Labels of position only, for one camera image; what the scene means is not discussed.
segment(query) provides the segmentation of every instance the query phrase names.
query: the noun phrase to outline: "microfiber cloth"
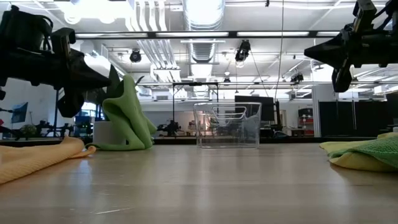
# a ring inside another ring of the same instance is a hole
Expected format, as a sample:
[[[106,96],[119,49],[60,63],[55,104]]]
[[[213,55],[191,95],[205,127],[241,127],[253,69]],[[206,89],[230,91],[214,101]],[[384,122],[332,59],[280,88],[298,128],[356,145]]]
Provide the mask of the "microfiber cloth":
[[[381,134],[369,141],[324,142],[320,147],[331,163],[341,167],[398,172],[398,133]]]
[[[148,149],[153,144],[151,134],[154,134],[157,129],[142,112],[134,79],[125,75],[120,86],[123,88],[121,96],[104,100],[103,109],[118,133],[127,139],[128,144],[89,144],[87,146],[96,146],[106,151]]]
[[[62,162],[65,159],[85,157],[95,152],[95,147],[84,149],[83,141],[65,137],[57,145],[33,147],[0,146],[0,184],[18,179],[35,171]]]

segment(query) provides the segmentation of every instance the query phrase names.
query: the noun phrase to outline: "green cloth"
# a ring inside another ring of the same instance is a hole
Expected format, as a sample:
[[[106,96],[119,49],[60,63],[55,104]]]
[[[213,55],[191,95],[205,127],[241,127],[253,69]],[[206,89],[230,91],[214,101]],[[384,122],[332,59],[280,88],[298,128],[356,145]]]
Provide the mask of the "green cloth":
[[[335,165],[377,172],[398,171],[398,133],[380,134],[377,139],[354,142],[324,142],[320,147]]]
[[[148,149],[153,145],[151,134],[156,132],[156,127],[142,112],[134,79],[125,75],[120,85],[123,89],[122,95],[104,100],[103,110],[114,127],[127,139],[128,144],[89,144],[89,146],[96,146],[106,151]]]

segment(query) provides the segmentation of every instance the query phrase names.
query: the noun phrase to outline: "yellow towel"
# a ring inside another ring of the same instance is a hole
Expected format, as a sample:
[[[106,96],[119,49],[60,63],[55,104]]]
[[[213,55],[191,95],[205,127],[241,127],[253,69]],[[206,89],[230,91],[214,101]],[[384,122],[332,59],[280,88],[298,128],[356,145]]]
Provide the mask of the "yellow towel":
[[[83,141],[65,137],[57,145],[33,147],[0,146],[0,184],[31,174],[40,169],[62,162],[88,156],[95,152],[91,146],[87,151]]]
[[[380,134],[377,138],[388,138],[391,136],[397,136],[398,133],[386,133]],[[361,146],[367,144],[369,141],[353,141],[353,142],[324,142],[319,146],[324,149],[328,154],[344,149],[350,149],[352,147]],[[360,153],[360,152],[347,152],[340,157],[331,158],[329,161],[335,165],[356,169],[356,170],[368,170],[376,172],[398,172],[398,169],[388,164],[381,162],[373,156]]]

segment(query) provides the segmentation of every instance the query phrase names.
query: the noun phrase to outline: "white container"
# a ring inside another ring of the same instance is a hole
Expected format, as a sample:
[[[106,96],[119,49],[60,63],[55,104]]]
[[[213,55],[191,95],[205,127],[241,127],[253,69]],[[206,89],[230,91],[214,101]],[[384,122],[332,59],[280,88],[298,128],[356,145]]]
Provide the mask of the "white container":
[[[114,128],[111,121],[95,121],[93,143],[125,145],[126,138]]]
[[[259,147],[261,103],[196,103],[193,110],[198,147]]]

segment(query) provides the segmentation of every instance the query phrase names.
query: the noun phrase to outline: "green towel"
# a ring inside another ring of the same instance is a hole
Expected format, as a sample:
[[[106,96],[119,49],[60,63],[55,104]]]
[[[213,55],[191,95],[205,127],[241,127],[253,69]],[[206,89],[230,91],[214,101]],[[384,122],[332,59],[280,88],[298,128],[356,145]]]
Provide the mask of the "green towel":
[[[156,127],[142,112],[134,79],[125,75],[120,86],[122,95],[104,100],[103,109],[114,127],[127,139],[128,144],[89,144],[88,146],[96,146],[107,151],[148,149],[152,147],[151,134],[156,132]]]
[[[347,144],[347,146],[329,152],[329,158],[339,158],[344,154],[360,152],[372,156],[387,165],[398,168],[398,136],[395,133],[390,133],[384,138],[380,138],[379,136],[375,140],[357,142],[354,145]]]

